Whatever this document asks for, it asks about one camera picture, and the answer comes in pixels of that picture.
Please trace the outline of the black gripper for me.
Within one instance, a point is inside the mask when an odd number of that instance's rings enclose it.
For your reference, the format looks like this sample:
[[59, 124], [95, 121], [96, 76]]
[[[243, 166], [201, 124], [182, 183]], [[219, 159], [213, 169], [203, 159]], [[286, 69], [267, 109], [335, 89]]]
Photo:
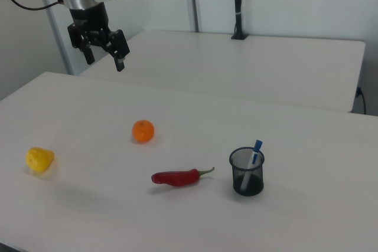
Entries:
[[103, 30], [100, 34], [102, 48], [113, 57], [116, 70], [121, 72], [125, 68], [124, 60], [130, 49], [122, 30], [110, 31], [105, 4], [101, 2], [88, 9], [71, 9], [70, 14], [73, 24], [67, 30], [71, 44], [84, 54], [87, 64], [93, 64], [95, 58], [85, 31]]

